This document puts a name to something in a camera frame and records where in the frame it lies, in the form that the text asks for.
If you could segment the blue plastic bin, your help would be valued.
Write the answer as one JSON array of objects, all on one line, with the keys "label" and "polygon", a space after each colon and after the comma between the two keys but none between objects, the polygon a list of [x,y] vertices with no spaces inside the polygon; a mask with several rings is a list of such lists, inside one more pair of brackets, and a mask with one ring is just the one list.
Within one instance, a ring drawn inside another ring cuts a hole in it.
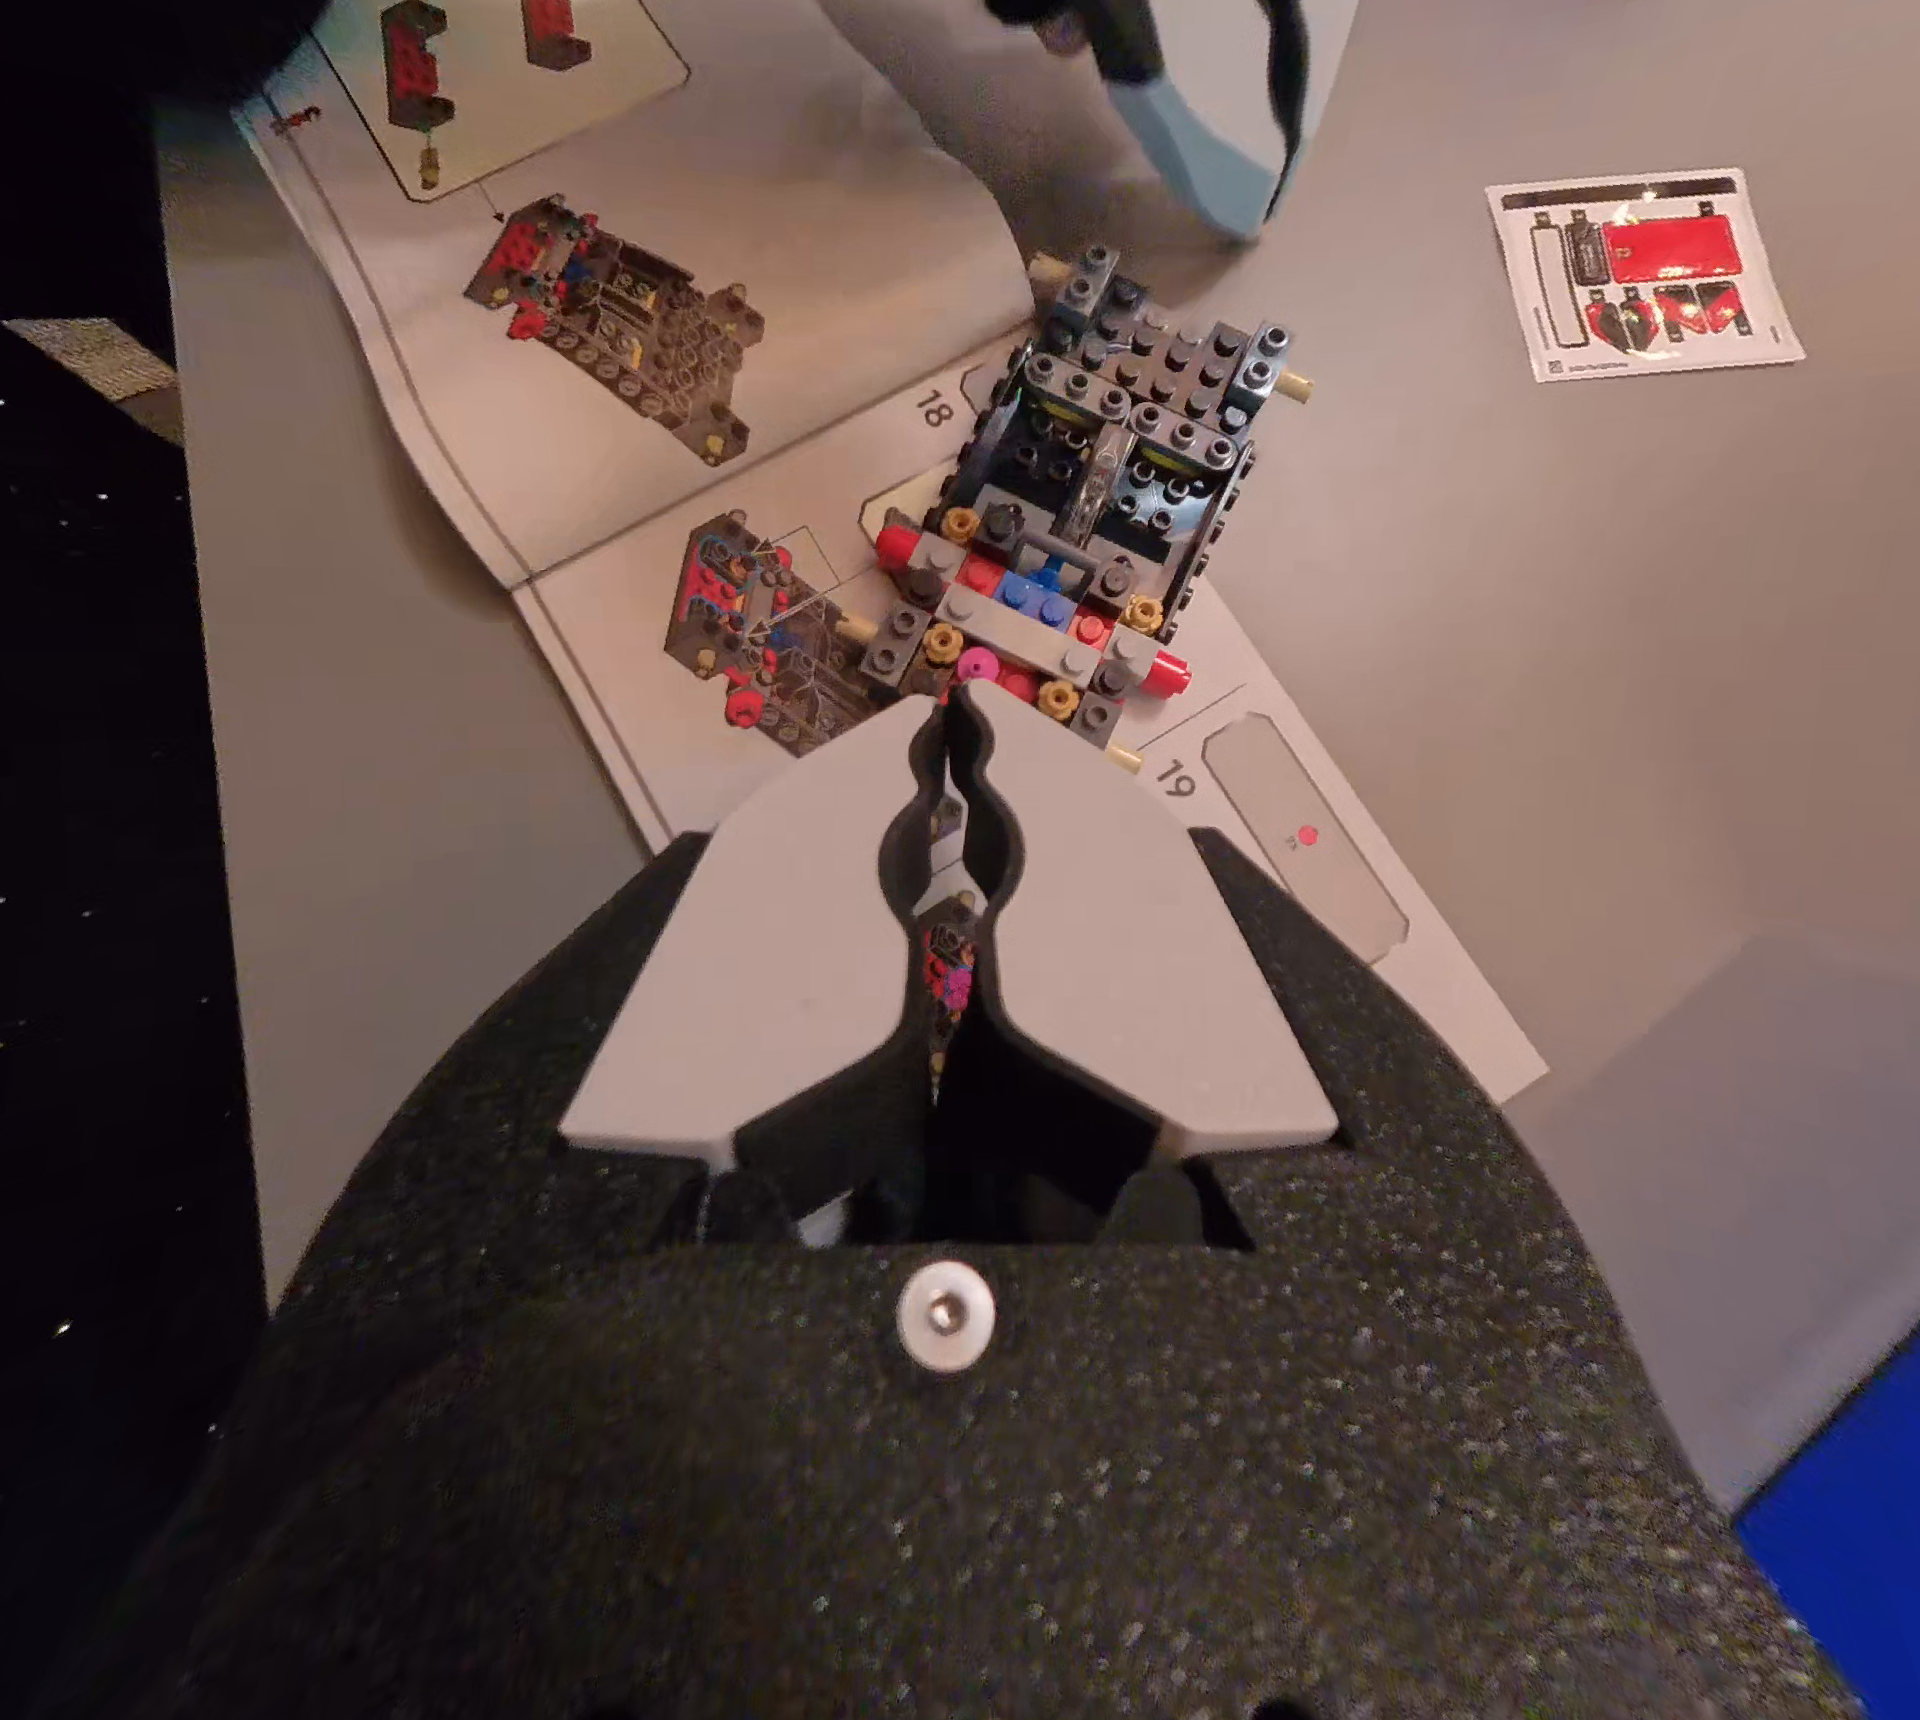
[{"label": "blue plastic bin", "polygon": [[1740,1539],[1868,1716],[1919,1713],[1919,1337],[1739,1512]]}]

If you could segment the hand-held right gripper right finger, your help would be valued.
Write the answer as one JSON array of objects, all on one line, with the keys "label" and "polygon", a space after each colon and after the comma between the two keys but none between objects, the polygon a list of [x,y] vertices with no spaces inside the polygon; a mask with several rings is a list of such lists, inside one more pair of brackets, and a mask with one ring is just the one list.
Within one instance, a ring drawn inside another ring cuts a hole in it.
[{"label": "hand-held right gripper right finger", "polygon": [[1160,797],[1000,683],[955,691],[982,893],[975,1003],[1186,1159],[1321,1145],[1336,1112],[1197,846]]}]

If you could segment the lego sticker sheet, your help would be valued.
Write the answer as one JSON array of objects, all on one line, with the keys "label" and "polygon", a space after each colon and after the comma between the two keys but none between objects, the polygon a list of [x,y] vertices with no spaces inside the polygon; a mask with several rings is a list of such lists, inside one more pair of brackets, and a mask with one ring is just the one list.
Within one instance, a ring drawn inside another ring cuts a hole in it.
[{"label": "lego sticker sheet", "polygon": [[1542,386],[1807,358],[1740,168],[1509,181],[1485,198]]}]

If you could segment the lego instruction booklet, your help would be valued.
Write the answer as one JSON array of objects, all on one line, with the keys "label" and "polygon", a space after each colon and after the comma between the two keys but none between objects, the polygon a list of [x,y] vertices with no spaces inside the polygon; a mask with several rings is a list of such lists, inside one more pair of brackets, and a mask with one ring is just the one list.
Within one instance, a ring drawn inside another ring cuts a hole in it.
[{"label": "lego instruction booklet", "polygon": [[[815,0],[332,0],[237,112],[420,479],[649,843],[877,705],[863,512],[1035,305],[989,188]],[[1546,1059],[1200,579],[1144,790],[1222,829],[1495,1099]]]}]

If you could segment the lego car chassis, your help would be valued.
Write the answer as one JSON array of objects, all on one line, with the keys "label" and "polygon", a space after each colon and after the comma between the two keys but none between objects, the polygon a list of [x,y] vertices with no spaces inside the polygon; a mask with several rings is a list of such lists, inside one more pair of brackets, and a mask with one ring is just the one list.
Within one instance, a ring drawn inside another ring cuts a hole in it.
[{"label": "lego car chassis", "polygon": [[1028,267],[1035,330],[968,377],[955,455],[863,512],[883,602],[841,611],[865,694],[947,699],[968,645],[1111,759],[1131,708],[1191,685],[1174,640],[1255,472],[1257,423],[1312,397],[1273,320],[1185,326],[1111,243]]}]

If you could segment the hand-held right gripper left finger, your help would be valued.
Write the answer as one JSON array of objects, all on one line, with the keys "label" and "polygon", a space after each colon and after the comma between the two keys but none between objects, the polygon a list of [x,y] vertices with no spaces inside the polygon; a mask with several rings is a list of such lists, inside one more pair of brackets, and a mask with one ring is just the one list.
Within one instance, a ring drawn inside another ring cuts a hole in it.
[{"label": "hand-held right gripper left finger", "polygon": [[577,1148],[871,1177],[928,1082],[917,906],[947,710],[911,695],[791,759],[707,838],[565,1110]]}]

